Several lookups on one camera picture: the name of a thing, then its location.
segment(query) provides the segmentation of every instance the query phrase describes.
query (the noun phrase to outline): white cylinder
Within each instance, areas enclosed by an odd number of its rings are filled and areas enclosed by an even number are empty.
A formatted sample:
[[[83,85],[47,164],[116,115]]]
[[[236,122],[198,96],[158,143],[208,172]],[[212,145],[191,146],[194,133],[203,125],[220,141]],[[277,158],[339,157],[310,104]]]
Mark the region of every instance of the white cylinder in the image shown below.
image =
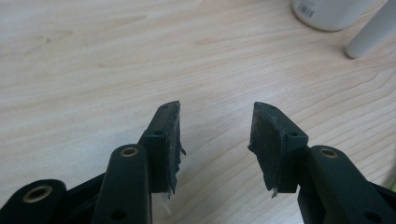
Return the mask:
[[[350,26],[373,0],[291,0],[291,7],[304,23],[324,31]]]
[[[359,58],[395,30],[396,0],[388,0],[347,45],[346,55]]]

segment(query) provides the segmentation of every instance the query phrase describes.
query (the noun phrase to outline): screw hole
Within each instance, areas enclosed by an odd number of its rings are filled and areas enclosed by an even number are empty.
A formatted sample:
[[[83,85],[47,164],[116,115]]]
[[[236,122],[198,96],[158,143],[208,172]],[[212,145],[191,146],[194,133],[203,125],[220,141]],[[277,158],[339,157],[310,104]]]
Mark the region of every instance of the screw hole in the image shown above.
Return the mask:
[[[139,152],[139,149],[137,149],[135,147],[128,147],[128,148],[125,148],[121,152],[121,156],[122,157],[132,157],[132,156],[136,155],[138,152]]]
[[[382,217],[372,211],[364,211],[364,216],[374,223],[382,223]]]
[[[333,150],[327,149],[327,148],[322,148],[322,149],[320,150],[320,152],[321,152],[324,156],[329,157],[329,158],[332,158],[332,159],[338,157],[338,154],[337,154],[336,152],[334,152]]]
[[[122,210],[122,209],[117,209],[113,213],[111,213],[111,219],[113,221],[120,221],[125,219],[128,216],[128,214]]]
[[[52,186],[38,186],[34,189],[29,190],[25,195],[23,195],[23,201],[25,203],[36,203],[47,198],[51,193]]]

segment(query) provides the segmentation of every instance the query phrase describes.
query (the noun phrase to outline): light wood surface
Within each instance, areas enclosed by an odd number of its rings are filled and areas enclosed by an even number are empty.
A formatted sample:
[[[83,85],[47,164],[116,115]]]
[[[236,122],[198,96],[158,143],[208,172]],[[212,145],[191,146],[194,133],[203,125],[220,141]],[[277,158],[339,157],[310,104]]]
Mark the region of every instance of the light wood surface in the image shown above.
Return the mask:
[[[302,223],[297,194],[271,199],[247,149],[256,101],[390,187],[396,35],[361,59],[343,54],[383,3],[325,33],[289,0],[2,1],[0,204],[37,179],[70,189],[101,174],[174,100],[187,156],[169,212],[153,198],[156,224]]]

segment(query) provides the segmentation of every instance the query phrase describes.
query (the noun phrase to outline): wooden table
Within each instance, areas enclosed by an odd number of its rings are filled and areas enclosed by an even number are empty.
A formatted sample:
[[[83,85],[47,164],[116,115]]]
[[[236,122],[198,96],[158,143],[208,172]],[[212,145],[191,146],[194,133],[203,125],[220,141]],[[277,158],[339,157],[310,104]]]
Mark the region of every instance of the wooden table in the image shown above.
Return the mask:
[[[297,194],[265,189],[247,149],[254,102],[276,105],[309,146],[343,150],[365,177],[396,180],[396,35],[367,56],[278,1],[0,3],[0,204],[43,178],[70,189],[181,102],[187,151],[154,223],[301,223]]]

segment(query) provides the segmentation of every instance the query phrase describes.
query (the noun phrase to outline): wood grain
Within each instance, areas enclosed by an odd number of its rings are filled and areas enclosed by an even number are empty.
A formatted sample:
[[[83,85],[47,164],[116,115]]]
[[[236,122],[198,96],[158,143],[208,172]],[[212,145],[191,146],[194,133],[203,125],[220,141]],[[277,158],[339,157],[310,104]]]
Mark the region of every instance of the wood grain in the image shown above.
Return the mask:
[[[247,149],[256,101],[390,187],[396,35],[361,59],[343,54],[383,3],[325,33],[289,0],[2,1],[0,204],[37,179],[70,189],[101,174],[174,100],[187,156],[169,211],[153,198],[156,224],[302,223],[297,195],[271,199]]]

